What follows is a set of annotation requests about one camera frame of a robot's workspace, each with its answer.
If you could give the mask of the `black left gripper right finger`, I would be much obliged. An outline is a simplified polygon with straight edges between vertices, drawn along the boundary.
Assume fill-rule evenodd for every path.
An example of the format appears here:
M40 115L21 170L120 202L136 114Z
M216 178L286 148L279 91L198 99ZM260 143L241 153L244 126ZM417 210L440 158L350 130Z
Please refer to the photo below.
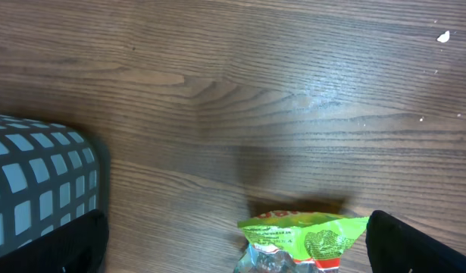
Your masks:
M466 273L466 256L388 213L375 210L367 223L373 273Z

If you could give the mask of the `green candy bag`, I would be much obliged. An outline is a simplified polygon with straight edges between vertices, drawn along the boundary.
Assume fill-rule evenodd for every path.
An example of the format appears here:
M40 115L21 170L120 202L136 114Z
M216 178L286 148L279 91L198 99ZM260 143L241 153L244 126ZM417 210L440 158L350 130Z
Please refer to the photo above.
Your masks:
M337 273L368 217L272 211L238 223L249 242L235 273Z

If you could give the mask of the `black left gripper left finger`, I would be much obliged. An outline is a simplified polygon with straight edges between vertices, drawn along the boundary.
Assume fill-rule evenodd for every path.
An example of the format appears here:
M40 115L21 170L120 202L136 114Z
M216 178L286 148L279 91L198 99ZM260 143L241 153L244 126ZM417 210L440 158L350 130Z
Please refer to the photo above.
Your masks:
M108 238L108 219L94 209L0 257L0 273L103 272Z

